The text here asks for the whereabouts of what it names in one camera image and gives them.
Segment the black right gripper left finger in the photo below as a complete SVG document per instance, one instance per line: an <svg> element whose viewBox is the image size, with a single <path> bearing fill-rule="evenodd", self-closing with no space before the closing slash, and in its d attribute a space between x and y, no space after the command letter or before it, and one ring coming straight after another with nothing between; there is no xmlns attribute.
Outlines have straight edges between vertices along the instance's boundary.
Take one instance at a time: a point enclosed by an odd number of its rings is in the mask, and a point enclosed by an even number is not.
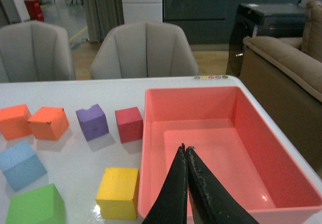
<svg viewBox="0 0 322 224"><path fill-rule="evenodd" d="M185 145L178 147L156 201L143 223L186 223L188 163Z"/></svg>

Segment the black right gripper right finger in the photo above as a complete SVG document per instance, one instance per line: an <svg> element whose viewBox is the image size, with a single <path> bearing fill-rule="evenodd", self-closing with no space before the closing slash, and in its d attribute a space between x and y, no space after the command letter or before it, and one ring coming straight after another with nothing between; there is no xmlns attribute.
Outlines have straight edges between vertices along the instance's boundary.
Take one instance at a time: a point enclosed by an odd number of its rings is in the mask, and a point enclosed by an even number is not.
<svg viewBox="0 0 322 224"><path fill-rule="evenodd" d="M186 149L194 223L258 223L224 188L193 147Z"/></svg>

